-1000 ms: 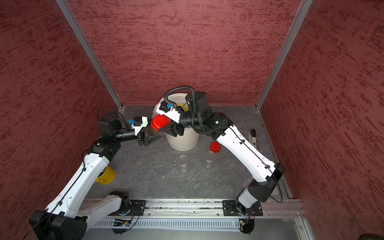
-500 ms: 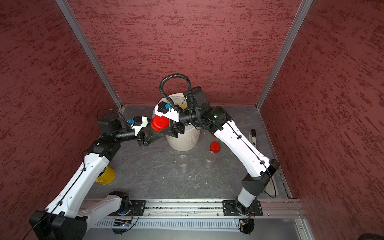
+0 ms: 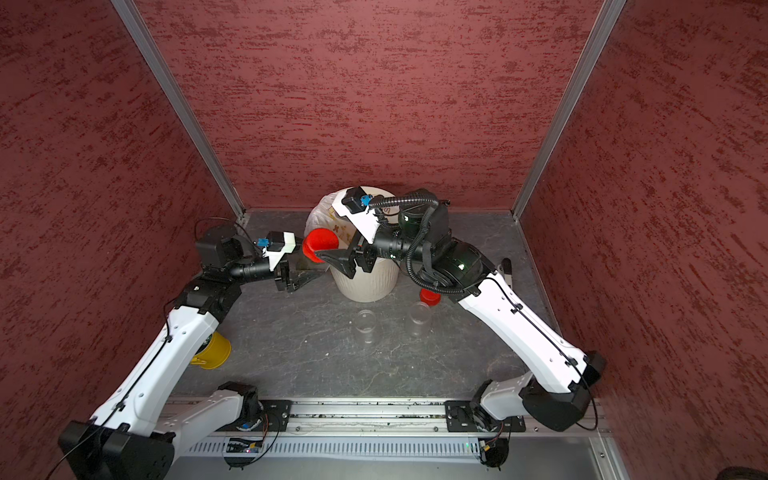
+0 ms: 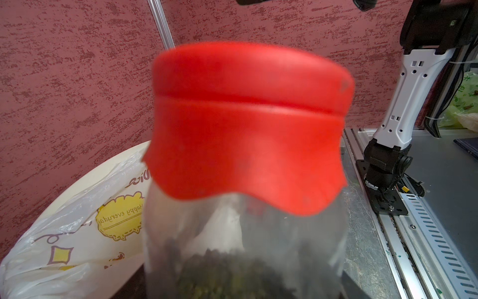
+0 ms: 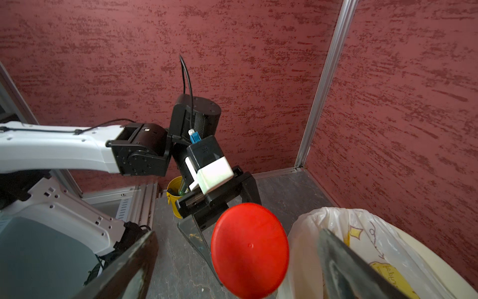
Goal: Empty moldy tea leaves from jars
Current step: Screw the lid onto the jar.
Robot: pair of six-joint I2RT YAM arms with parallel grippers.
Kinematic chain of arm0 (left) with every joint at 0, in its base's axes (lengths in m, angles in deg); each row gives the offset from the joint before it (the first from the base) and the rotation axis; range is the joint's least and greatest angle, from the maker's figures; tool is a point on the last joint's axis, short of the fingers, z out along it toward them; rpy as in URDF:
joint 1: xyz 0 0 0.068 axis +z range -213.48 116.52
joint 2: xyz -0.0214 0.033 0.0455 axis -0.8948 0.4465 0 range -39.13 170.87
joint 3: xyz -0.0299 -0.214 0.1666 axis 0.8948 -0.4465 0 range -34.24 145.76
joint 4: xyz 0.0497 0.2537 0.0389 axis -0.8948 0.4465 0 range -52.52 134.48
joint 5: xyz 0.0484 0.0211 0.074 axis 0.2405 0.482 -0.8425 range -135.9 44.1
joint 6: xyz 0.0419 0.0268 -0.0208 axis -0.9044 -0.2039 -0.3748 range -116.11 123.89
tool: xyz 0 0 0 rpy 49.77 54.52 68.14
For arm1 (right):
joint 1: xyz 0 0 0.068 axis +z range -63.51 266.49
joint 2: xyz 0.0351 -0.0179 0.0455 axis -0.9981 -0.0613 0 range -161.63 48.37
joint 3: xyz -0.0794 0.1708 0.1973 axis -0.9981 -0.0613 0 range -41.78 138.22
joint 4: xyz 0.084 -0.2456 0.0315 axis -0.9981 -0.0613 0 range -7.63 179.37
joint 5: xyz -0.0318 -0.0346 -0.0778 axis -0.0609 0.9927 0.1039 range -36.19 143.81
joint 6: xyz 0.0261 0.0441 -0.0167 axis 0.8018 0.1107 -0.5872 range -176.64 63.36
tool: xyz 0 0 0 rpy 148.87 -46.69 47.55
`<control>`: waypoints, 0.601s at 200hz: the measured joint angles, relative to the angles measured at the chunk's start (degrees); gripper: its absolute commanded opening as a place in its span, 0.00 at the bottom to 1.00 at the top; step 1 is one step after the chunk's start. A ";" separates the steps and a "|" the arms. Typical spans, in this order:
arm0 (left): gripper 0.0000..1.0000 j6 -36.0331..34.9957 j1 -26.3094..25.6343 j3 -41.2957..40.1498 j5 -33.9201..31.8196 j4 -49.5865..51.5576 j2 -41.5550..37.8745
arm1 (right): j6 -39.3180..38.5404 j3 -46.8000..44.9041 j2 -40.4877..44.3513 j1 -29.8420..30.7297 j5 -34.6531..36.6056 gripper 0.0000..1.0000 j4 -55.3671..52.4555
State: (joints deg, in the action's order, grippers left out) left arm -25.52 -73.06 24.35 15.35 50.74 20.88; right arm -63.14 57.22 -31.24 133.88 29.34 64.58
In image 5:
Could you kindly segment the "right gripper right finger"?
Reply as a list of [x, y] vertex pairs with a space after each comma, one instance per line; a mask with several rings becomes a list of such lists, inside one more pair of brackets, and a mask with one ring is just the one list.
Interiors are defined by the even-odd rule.
[[330, 230], [319, 233], [318, 255], [330, 299], [405, 299]]

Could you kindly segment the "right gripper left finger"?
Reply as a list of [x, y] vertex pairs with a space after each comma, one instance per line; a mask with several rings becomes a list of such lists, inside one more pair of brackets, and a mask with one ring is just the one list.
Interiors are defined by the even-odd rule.
[[156, 233], [147, 232], [74, 297], [76, 299], [146, 298], [158, 250]]

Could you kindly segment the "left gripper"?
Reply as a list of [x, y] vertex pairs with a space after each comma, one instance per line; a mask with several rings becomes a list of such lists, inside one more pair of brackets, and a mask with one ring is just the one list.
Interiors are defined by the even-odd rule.
[[224, 185], [208, 194], [198, 189], [187, 193], [176, 202], [182, 218], [193, 215], [205, 230], [215, 224], [219, 217], [229, 208], [228, 203], [237, 197], [242, 203], [261, 205], [260, 193], [256, 180], [249, 172], [243, 172], [238, 166], [233, 168], [234, 176]]

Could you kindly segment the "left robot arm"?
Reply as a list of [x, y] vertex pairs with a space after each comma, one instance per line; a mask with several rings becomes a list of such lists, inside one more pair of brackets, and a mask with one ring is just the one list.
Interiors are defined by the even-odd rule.
[[221, 115], [213, 101], [179, 96], [169, 128], [128, 123], [95, 128], [1, 124], [1, 211], [36, 221], [86, 245], [106, 267], [148, 226], [109, 217], [69, 194], [53, 169], [86, 169], [123, 176], [165, 176], [175, 161], [186, 186], [179, 214], [199, 229], [213, 225], [240, 196], [260, 204], [254, 177], [229, 165], [215, 132]]

